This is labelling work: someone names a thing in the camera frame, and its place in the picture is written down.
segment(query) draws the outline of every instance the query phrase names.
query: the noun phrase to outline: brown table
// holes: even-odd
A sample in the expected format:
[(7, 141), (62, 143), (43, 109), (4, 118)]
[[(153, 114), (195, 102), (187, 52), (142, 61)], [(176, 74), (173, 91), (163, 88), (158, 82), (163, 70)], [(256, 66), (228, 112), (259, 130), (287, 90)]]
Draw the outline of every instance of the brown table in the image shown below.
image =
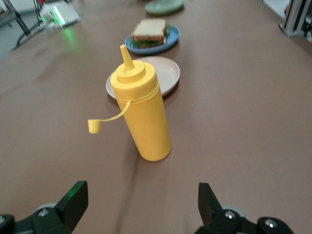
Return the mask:
[(91, 135), (87, 119), (119, 108), (105, 82), (146, 1), (81, 0), (83, 19), (0, 59), (0, 213), (25, 218), (87, 180), (74, 233), (191, 234), (199, 182), (252, 222), (311, 232), (312, 52), (287, 39), (259, 0), (187, 0), (165, 16), (180, 40), (161, 53), (181, 69), (165, 99), (172, 152), (150, 163), (121, 118)]

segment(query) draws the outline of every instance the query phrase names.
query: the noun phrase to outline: bottle tip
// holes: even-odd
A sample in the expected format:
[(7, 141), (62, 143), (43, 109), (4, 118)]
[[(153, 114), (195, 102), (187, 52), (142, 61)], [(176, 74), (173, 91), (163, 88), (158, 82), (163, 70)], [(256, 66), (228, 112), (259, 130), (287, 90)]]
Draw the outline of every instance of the bottle tip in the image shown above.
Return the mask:
[(134, 69), (135, 66), (133, 64), (129, 51), (127, 50), (127, 47), (125, 45), (121, 45), (120, 49), (121, 49), (123, 63), (125, 64), (125, 68), (127, 71), (131, 71), (132, 69)]

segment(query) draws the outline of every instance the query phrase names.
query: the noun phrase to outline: screw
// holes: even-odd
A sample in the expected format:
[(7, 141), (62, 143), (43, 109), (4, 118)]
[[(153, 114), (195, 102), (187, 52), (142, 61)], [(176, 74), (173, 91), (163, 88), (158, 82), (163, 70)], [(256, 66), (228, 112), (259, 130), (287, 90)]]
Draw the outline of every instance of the screw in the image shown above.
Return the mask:
[(5, 222), (5, 218), (0, 216), (0, 224), (4, 223)]
[(49, 213), (49, 211), (46, 208), (44, 208), (42, 211), (39, 212), (38, 216), (44, 217), (48, 213)]
[(270, 218), (266, 219), (264, 221), (264, 223), (269, 226), (270, 228), (276, 228), (277, 227), (277, 224), (276, 222), (274, 222), (273, 220), (271, 220)]
[(232, 211), (226, 211), (225, 216), (229, 219), (235, 218), (235, 214)]

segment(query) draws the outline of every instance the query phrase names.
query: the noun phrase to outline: mustard bottle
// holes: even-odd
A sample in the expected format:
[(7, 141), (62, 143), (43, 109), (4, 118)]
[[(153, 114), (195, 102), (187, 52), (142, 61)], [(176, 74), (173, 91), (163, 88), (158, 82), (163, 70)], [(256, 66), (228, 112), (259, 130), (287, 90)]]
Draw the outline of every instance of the mustard bottle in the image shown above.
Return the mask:
[(160, 161), (172, 147), (165, 108), (155, 68), (133, 60), (125, 45), (120, 47), (124, 63), (111, 76), (111, 85), (122, 112), (116, 117), (88, 121), (89, 132), (98, 133), (101, 121), (124, 116), (140, 155)]

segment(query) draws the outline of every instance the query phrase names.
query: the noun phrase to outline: metal frame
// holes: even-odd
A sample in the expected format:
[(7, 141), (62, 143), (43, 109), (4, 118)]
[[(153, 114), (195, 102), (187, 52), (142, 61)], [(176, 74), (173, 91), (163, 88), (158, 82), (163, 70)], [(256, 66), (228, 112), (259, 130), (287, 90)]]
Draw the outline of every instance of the metal frame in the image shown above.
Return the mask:
[(284, 22), (279, 25), (287, 37), (303, 36), (302, 25), (312, 0), (290, 0)]
[(17, 10), (10, 2), (10, 0), (2, 0), (2, 1), (4, 2), (6, 8), (8, 8), (9, 13), (6, 14), (3, 18), (0, 18), (0, 26), (7, 24), (13, 20), (16, 20), (16, 22), (19, 24), (20, 28), (23, 30), (26, 36), (31, 34), (24, 21), (21, 19), (20, 14), (17, 12)]

